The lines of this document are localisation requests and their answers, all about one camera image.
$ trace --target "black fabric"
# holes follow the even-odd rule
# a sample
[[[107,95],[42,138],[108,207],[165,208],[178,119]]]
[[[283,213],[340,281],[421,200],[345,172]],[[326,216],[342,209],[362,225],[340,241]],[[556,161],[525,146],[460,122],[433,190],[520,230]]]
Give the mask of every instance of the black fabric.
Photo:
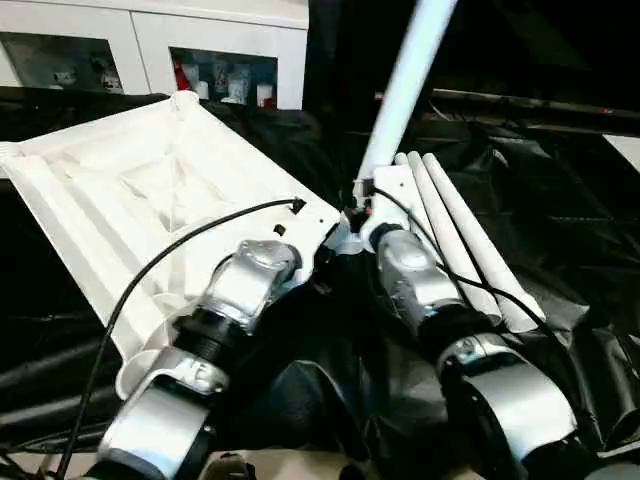
[[[0,140],[22,140],[162,99],[0,89]],[[366,132],[301,112],[205,105],[342,207]],[[403,151],[433,151],[578,370],[537,332],[510,341],[582,406],[594,449],[640,437],[640,175],[601,137],[416,123]],[[0,182],[0,445],[59,449],[102,326],[9,182]],[[368,255],[318,262],[271,307],[217,418],[218,449],[342,449],[384,478],[434,478],[473,448],[447,423],[435,372],[386,312]],[[119,406],[111,349],[81,445]]]

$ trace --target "white cylindrical rod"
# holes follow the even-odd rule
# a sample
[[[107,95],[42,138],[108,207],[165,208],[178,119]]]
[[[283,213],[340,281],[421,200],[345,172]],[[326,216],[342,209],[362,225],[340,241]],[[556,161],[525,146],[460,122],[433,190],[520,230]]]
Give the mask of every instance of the white cylindrical rod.
[[[454,273],[480,282],[478,272],[473,262],[471,262],[471,258],[469,258],[467,249],[462,243],[449,212],[447,212],[447,208],[444,206],[438,190],[436,190],[436,186],[427,172],[427,168],[422,163],[420,155],[417,152],[411,152],[406,158],[416,180],[416,186],[427,212],[427,217],[429,217],[431,228],[440,251],[447,260],[447,264]],[[460,283],[460,288],[464,291],[473,308],[488,315],[494,325],[500,323],[502,314],[493,295],[486,290],[464,283]]]
[[[524,291],[436,157],[428,154],[422,161],[487,282],[517,297],[544,320],[542,309],[535,299]],[[535,322],[516,304],[499,295],[496,295],[496,300],[511,332],[521,333],[536,328]]]
[[[393,162],[456,3],[457,0],[418,1],[384,94],[358,180],[371,178],[376,167]],[[357,184],[355,194],[358,198]]]

